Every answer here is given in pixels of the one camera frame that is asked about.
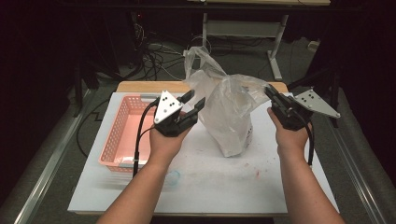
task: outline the forearm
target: forearm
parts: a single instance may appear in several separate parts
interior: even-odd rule
[[[281,157],[280,167],[292,223],[344,223],[304,158]]]
[[[160,197],[166,172],[166,166],[148,162],[98,223],[149,223]]]

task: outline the plastic bag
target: plastic bag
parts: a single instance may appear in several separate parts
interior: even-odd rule
[[[193,70],[195,59],[201,60],[198,70]],[[206,97],[199,120],[219,144],[224,157],[242,153],[251,142],[253,126],[250,112],[268,101],[264,80],[244,75],[227,75],[209,56],[205,47],[192,47],[185,59],[186,79],[194,97],[190,104]]]

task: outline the person's left hand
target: person's left hand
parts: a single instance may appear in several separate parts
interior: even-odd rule
[[[149,131],[150,155],[148,162],[169,166],[172,159],[180,151],[181,144],[192,127],[177,137],[165,137],[156,129]]]

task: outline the plastic basket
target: plastic basket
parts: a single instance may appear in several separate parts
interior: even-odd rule
[[[99,163],[113,172],[132,172],[134,169],[134,148],[137,129],[143,111],[149,105],[141,95],[129,94],[122,98],[118,113],[113,121]],[[153,124],[154,108],[145,117],[142,132]],[[139,168],[149,159],[149,133],[145,133],[139,144]]]

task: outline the person's left arm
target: person's left arm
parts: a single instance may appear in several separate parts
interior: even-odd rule
[[[97,223],[150,223],[169,165],[189,131],[178,137],[165,137],[155,129],[150,130],[148,162]]]

